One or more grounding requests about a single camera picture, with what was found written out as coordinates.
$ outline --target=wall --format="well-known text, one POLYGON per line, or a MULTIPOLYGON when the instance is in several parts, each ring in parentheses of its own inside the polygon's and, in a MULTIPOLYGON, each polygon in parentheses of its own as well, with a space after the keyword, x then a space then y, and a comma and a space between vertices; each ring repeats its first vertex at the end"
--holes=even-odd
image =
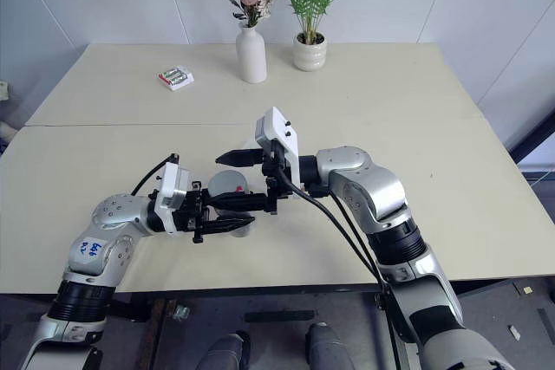
MULTIPOLYGON (((336 0, 321 29, 332 42, 438 42, 511 147, 555 107, 553 1, 336 0)), ((226 0, 0 0, 13 97, 1 115, 21 126, 91 42, 234 42, 231 11, 226 0)), ((268 42, 297 31, 286 0, 260 26, 268 42)))

